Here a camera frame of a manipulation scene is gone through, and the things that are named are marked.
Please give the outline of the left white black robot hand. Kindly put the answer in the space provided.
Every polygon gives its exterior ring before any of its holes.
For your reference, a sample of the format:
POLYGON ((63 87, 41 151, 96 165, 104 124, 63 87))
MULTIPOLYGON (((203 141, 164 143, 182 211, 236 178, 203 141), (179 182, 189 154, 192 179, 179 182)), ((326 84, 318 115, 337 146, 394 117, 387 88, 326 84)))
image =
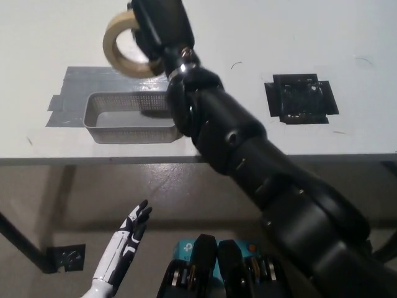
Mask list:
POLYGON ((114 288, 119 287, 143 238, 151 211, 148 201, 144 200, 129 213, 110 239, 94 279, 104 281, 114 288))

